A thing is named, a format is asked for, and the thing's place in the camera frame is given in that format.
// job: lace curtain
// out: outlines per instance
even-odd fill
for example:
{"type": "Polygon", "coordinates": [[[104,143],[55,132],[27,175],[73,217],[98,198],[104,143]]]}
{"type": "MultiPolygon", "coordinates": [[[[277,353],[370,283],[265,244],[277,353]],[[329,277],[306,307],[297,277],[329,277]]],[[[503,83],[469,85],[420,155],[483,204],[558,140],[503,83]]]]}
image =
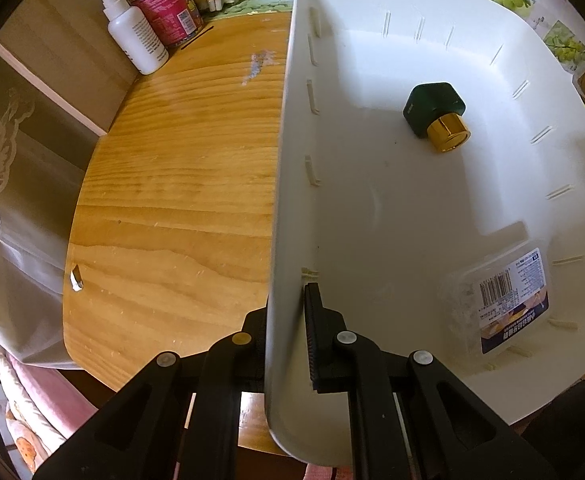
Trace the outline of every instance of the lace curtain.
{"type": "Polygon", "coordinates": [[[63,344],[61,294],[84,172],[24,132],[35,102],[5,86],[2,81],[0,345],[26,364],[76,368],[63,344]]]}

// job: wooden tabletop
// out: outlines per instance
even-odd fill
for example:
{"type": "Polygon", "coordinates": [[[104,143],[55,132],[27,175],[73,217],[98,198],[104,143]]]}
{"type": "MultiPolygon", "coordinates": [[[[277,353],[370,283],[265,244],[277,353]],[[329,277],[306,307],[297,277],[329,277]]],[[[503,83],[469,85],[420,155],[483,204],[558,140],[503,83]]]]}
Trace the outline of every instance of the wooden tabletop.
{"type": "MultiPolygon", "coordinates": [[[[71,357],[118,390],[156,354],[202,352],[266,304],[290,13],[214,22],[128,93],[81,188],[64,282],[71,357]]],[[[239,444],[281,452],[263,397],[239,444]]]]}

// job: white bottle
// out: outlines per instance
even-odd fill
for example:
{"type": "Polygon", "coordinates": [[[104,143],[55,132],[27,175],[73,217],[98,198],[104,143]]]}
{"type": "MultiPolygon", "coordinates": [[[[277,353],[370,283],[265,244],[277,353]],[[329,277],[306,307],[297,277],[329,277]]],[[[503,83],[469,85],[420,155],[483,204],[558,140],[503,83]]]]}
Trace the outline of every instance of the white bottle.
{"type": "Polygon", "coordinates": [[[110,20],[108,32],[144,75],[152,74],[168,60],[168,51],[139,7],[126,0],[102,0],[110,20]]]}

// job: barcode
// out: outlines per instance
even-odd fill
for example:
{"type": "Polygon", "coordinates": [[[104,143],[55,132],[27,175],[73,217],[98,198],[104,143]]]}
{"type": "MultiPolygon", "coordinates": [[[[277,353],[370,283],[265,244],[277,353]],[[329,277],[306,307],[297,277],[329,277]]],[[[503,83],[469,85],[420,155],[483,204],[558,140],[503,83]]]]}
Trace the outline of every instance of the barcode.
{"type": "Polygon", "coordinates": [[[181,22],[181,26],[184,28],[188,36],[190,36],[195,30],[197,30],[197,26],[194,25],[194,22],[192,21],[192,16],[190,15],[190,12],[188,12],[188,9],[184,10],[183,12],[179,12],[179,14],[177,14],[176,17],[181,22]]]}
{"type": "Polygon", "coordinates": [[[500,272],[485,282],[479,284],[481,289],[481,298],[483,306],[490,306],[501,300],[505,295],[512,292],[512,282],[510,281],[510,271],[500,272]]]}

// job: sheer curtain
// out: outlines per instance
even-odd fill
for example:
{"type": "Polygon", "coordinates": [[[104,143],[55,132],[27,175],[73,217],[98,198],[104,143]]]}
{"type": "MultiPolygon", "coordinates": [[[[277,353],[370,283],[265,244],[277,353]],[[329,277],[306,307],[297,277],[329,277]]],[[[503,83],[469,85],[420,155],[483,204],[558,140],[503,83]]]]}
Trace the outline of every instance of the sheer curtain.
{"type": "Polygon", "coordinates": [[[83,136],[73,150],[74,126],[42,119],[41,111],[33,121],[36,131],[31,128],[34,133],[27,134],[28,123],[45,98],[26,88],[27,83],[2,63],[0,345],[26,364],[76,368],[63,343],[61,294],[72,216],[84,176],[79,166],[87,163],[86,145],[91,150],[95,139],[83,136]],[[6,88],[6,76],[22,87],[6,88]],[[48,135],[42,135],[42,120],[53,124],[48,135]],[[68,142],[60,142],[63,136],[68,142]],[[61,149],[53,151],[50,146],[61,149]]]}

